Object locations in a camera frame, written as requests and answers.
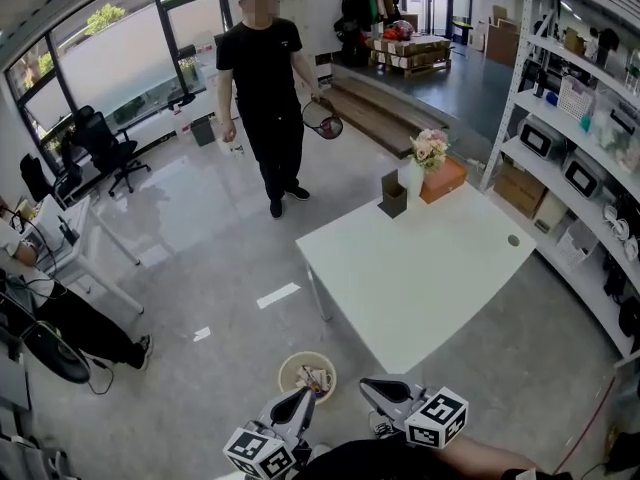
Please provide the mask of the black armless chair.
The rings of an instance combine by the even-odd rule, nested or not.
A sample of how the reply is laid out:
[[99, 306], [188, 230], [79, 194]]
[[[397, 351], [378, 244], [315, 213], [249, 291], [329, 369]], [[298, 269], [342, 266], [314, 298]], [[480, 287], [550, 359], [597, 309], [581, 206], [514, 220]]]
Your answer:
[[71, 162], [53, 183], [45, 176], [40, 160], [30, 154], [21, 159], [19, 167], [21, 177], [35, 203], [42, 202], [46, 196], [51, 196], [63, 209], [74, 203], [72, 193], [82, 182], [83, 171], [79, 165]]

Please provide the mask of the dark grey floor bin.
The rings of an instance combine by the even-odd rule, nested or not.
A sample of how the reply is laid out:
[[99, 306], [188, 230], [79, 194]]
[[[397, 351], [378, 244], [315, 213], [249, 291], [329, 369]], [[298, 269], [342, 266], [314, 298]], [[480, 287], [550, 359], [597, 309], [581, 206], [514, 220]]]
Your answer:
[[195, 138], [196, 143], [200, 147], [211, 144], [216, 140], [211, 119], [207, 116], [203, 116], [194, 120], [191, 123], [191, 132]]

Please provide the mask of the cardboard box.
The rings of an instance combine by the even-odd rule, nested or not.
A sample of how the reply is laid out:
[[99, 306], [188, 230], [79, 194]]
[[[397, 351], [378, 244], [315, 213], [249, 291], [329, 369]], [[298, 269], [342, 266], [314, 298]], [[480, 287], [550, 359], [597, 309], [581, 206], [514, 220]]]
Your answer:
[[493, 191], [524, 217], [532, 219], [547, 188], [530, 172], [515, 165], [510, 158], [502, 163]]

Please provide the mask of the person's left white shoe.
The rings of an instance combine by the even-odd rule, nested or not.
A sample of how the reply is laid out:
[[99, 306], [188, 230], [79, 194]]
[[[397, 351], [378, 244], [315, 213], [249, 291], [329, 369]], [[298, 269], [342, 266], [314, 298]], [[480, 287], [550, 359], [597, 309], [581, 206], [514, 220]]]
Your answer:
[[329, 454], [332, 450], [333, 450], [333, 447], [326, 443], [320, 443], [316, 445], [312, 450], [307, 466], [318, 467], [323, 461], [323, 457], [326, 454]]

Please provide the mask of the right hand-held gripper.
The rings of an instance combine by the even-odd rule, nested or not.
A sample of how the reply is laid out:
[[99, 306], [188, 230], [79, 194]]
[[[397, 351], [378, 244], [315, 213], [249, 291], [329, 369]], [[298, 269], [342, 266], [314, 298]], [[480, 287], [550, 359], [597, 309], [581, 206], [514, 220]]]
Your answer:
[[364, 378], [359, 389], [382, 416], [390, 416], [395, 405], [401, 405], [397, 429], [413, 445], [444, 449], [467, 423], [469, 402], [446, 387], [436, 390], [399, 380]]

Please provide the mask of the orange box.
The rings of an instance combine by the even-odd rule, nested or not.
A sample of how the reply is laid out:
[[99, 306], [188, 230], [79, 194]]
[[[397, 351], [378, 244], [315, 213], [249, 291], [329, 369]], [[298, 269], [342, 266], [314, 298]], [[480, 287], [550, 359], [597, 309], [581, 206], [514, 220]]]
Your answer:
[[431, 204], [463, 185], [466, 177], [467, 169], [448, 156], [440, 167], [425, 173], [420, 198]]

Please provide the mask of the white metal shelf unit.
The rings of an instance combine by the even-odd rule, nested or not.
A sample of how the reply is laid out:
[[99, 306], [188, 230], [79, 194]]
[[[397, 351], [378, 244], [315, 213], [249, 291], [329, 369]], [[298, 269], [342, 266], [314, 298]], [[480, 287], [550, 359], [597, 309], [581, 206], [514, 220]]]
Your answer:
[[[536, 249], [588, 307], [622, 364], [640, 360], [640, 0], [523, 0], [507, 100], [481, 188], [535, 241]], [[557, 107], [571, 75], [594, 90], [592, 113], [577, 121]], [[607, 172], [599, 196], [584, 198], [562, 161], [540, 158], [519, 140], [533, 114]], [[536, 177], [547, 191], [532, 219], [493, 191], [502, 163]], [[569, 270], [556, 244], [575, 220], [599, 243]]]

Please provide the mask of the small white desk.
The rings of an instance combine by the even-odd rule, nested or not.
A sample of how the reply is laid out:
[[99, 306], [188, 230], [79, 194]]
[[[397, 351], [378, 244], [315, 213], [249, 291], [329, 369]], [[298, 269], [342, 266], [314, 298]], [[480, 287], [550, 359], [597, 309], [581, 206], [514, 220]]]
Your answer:
[[144, 306], [123, 291], [98, 265], [98, 244], [91, 237], [92, 229], [95, 227], [99, 228], [133, 265], [139, 266], [141, 260], [95, 212], [91, 197], [86, 196], [68, 207], [61, 214], [61, 218], [72, 231], [78, 234], [78, 239], [73, 245], [63, 240], [63, 245], [54, 252], [53, 258], [43, 258], [40, 265], [47, 274], [57, 278], [65, 286], [73, 283], [80, 284], [83, 277], [90, 277], [136, 313], [143, 314]]

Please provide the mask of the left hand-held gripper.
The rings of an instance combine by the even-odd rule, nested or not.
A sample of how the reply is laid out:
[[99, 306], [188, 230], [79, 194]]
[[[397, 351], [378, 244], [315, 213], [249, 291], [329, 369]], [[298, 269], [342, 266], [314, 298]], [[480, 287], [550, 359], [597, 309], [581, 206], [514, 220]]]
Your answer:
[[260, 418], [238, 427], [223, 448], [225, 457], [249, 479], [288, 479], [302, 467], [300, 450], [310, 427], [316, 396], [297, 388], [270, 400]]

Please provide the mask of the wooden steps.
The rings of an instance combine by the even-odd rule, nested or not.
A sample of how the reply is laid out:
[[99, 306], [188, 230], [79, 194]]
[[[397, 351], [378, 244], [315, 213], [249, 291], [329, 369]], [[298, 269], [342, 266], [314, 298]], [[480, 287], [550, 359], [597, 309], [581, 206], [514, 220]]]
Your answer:
[[354, 78], [334, 78], [323, 96], [340, 118], [398, 159], [410, 155], [411, 138], [422, 130], [448, 132], [436, 117]]

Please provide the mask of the dark green round seat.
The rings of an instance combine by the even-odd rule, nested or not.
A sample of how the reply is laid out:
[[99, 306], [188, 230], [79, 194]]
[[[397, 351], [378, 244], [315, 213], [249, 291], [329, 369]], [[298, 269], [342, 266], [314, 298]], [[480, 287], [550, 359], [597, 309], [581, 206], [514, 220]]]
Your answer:
[[76, 347], [45, 321], [35, 321], [21, 335], [21, 344], [51, 372], [73, 384], [87, 384], [91, 369]]

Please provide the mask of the white mesh basket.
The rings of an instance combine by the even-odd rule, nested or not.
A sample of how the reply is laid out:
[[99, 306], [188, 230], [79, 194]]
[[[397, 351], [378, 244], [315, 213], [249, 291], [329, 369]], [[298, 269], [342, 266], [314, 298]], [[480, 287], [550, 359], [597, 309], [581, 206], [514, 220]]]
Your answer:
[[575, 270], [588, 259], [599, 240], [591, 229], [577, 219], [565, 230], [556, 244], [559, 257], [569, 270]]
[[571, 75], [562, 78], [557, 107], [577, 121], [592, 113], [594, 90]]

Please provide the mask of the beige waste bin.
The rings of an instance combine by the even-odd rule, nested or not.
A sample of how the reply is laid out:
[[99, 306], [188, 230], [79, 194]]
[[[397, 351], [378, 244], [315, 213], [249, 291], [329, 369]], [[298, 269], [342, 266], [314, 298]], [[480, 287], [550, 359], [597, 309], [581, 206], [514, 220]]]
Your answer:
[[[333, 385], [327, 394], [322, 395], [319, 387], [308, 375], [309, 368], [324, 368], [333, 377]], [[337, 372], [333, 363], [323, 354], [303, 351], [291, 355], [281, 365], [277, 376], [278, 387], [282, 393], [297, 388], [311, 388], [316, 396], [316, 403], [322, 404], [330, 399], [337, 386]]]

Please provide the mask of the white paper bag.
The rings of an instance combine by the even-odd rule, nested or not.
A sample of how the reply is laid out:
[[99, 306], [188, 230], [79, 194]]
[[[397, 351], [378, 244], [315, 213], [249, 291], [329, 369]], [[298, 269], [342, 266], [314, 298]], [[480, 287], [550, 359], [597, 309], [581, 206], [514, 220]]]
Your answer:
[[328, 370], [324, 368], [309, 368], [308, 375], [319, 387], [322, 395], [327, 394], [330, 391], [333, 385], [333, 377]]

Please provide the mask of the person's white shoe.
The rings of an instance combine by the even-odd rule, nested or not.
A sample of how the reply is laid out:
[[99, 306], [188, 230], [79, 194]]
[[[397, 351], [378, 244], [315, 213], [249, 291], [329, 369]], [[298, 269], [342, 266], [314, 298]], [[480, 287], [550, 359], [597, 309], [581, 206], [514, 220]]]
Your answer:
[[332, 450], [333, 450], [333, 447], [326, 443], [320, 443], [316, 445], [312, 450], [307, 466], [318, 467], [323, 461], [323, 457], [326, 454], [329, 454]]
[[401, 433], [387, 416], [381, 415], [377, 411], [369, 413], [368, 423], [373, 437], [377, 440], [390, 438]]

